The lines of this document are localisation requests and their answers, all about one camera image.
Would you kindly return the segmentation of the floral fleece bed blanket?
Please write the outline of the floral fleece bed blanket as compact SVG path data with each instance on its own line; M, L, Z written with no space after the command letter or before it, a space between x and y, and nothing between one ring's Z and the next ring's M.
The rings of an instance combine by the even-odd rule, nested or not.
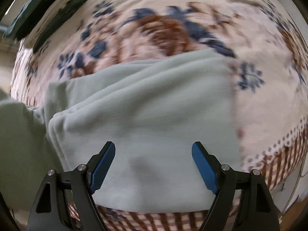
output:
M307 186L290 179L307 157L307 44L278 0L87 0L36 53L19 42L7 95L31 108L43 105L50 84L117 64L204 49L235 59L238 167L203 146L235 171L261 172L279 225L287 205L283 188L307 196ZM73 226L83 230L73 193L66 196ZM107 230L200 230L211 208L140 213L95 206ZM31 208L15 211L1 193L1 228L17 228L19 215L27 227Z

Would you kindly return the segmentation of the light green fleece pant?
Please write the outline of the light green fleece pant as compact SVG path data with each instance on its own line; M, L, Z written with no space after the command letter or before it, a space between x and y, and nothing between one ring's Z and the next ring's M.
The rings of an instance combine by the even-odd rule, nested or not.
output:
M50 84L28 107L1 93L1 193L28 211L49 169L71 171L107 141L115 158L98 205L140 212L195 212L213 202L192 158L200 141L238 167L231 67L211 49L117 64Z

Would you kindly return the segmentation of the dark green velvet pillow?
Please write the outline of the dark green velvet pillow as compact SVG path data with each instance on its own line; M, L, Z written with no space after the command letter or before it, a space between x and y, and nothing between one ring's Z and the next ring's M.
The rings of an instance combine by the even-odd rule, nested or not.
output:
M4 32L4 36L24 40L24 47L36 53L86 1L29 0Z

